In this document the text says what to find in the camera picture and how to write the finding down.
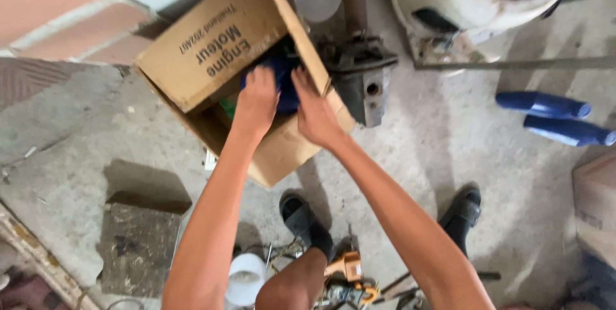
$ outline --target cardboard box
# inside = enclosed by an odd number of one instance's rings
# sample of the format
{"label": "cardboard box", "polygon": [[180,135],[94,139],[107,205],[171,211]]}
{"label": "cardboard box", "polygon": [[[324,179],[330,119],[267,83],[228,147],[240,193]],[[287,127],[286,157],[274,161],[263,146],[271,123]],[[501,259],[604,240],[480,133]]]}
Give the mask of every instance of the cardboard box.
{"label": "cardboard box", "polygon": [[578,240],[616,268],[616,152],[574,170],[573,180]]}
{"label": "cardboard box", "polygon": [[[350,130],[355,121],[329,88],[327,70],[287,0],[203,0],[138,56],[136,70],[184,126],[219,156],[229,121],[214,103],[234,88],[238,91],[238,73],[287,34],[319,93]],[[296,115],[277,115],[248,174],[271,187],[319,149],[298,132]]]}

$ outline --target green object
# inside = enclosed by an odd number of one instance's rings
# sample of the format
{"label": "green object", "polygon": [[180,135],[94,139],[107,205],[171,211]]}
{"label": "green object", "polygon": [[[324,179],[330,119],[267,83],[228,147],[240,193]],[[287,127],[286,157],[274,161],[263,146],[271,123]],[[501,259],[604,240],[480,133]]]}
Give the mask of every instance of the green object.
{"label": "green object", "polygon": [[221,99],[220,105],[225,110],[225,113],[227,113],[227,117],[233,120],[233,117],[235,117],[235,107],[237,107],[237,102],[229,99]]}

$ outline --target forearm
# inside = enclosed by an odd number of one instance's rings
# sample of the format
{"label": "forearm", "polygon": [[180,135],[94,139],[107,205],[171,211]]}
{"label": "forearm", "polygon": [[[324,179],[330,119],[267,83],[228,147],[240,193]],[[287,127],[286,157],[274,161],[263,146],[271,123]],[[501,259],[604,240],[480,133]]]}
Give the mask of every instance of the forearm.
{"label": "forearm", "polygon": [[222,309],[250,159],[259,140],[232,129],[191,214],[163,292],[163,309]]}
{"label": "forearm", "polygon": [[357,182],[396,251],[436,310],[491,307],[464,254],[350,136],[335,142],[330,151]]}

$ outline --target dirty floor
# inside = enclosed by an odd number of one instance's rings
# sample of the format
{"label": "dirty floor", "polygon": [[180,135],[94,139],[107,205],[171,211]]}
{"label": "dirty floor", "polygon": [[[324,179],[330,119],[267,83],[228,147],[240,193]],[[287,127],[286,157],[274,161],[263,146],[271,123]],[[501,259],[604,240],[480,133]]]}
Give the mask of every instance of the dirty floor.
{"label": "dirty floor", "polygon": [[[508,59],[614,52],[615,3],[564,4],[550,19],[511,30],[484,47]],[[478,183],[483,213],[467,245],[478,270],[503,275],[486,284],[493,302],[553,303],[577,273],[571,170],[610,148],[569,147],[527,133],[524,116],[498,108],[493,97],[502,89],[566,94],[591,102],[589,119],[614,128],[615,73],[506,70],[446,77],[415,71],[389,0],[369,0],[369,10],[374,32],[401,59],[383,124],[357,127],[353,137],[435,218],[457,188]],[[96,284],[107,196],[128,176],[196,202],[210,175],[197,140],[143,80],[122,78],[113,67],[80,68],[70,79],[4,108],[0,121],[0,164],[7,172],[0,198],[105,307],[118,298],[103,295]],[[33,146],[37,150],[24,159]],[[277,210],[288,189],[308,198],[337,239],[352,225],[366,276],[386,285],[406,272],[357,186],[325,151],[273,189],[246,182],[241,245],[291,241]],[[145,304],[147,310],[159,308],[156,299]]]}

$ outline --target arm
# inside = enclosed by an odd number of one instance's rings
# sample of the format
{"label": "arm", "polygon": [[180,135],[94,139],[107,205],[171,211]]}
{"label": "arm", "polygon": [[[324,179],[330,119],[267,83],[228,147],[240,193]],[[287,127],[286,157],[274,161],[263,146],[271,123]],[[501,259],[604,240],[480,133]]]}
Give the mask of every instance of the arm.
{"label": "arm", "polygon": [[273,71],[257,67],[246,78],[225,146],[175,253],[163,310],[223,309],[248,165],[277,104]]}
{"label": "arm", "polygon": [[493,310],[477,273],[445,231],[345,133],[303,70],[293,73],[298,128],[347,169],[435,310]]}

